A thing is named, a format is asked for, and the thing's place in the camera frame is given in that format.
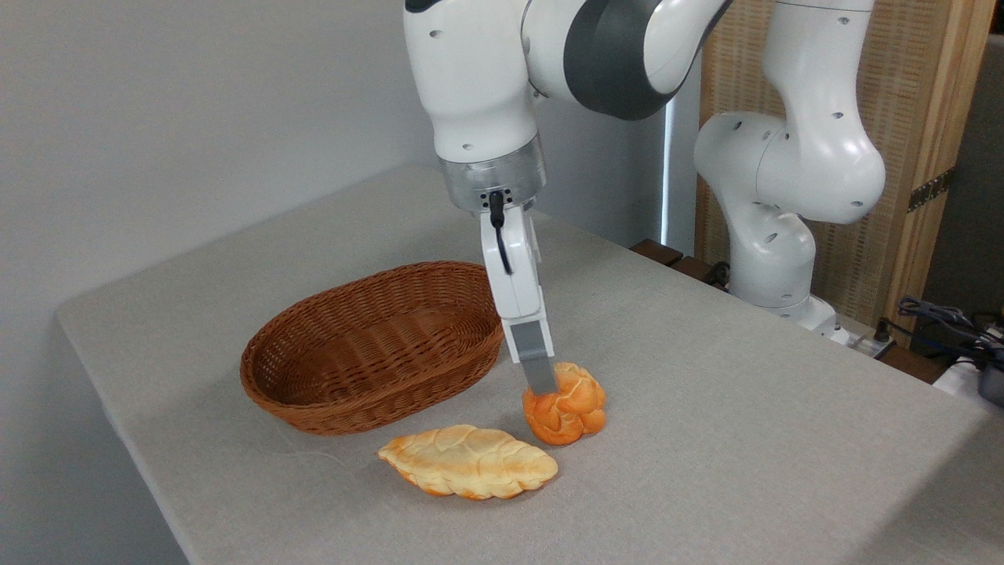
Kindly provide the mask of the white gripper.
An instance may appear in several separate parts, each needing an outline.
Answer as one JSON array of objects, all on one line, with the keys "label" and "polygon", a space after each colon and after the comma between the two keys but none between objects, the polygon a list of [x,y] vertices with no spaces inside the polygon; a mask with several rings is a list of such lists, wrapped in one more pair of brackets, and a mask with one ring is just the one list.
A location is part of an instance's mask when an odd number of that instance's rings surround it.
[{"label": "white gripper", "polygon": [[534,395],[556,393],[555,347],[543,310],[532,218],[521,206],[509,207],[502,228],[495,229],[490,214],[484,213],[480,230],[484,265],[512,362],[522,368]]}]

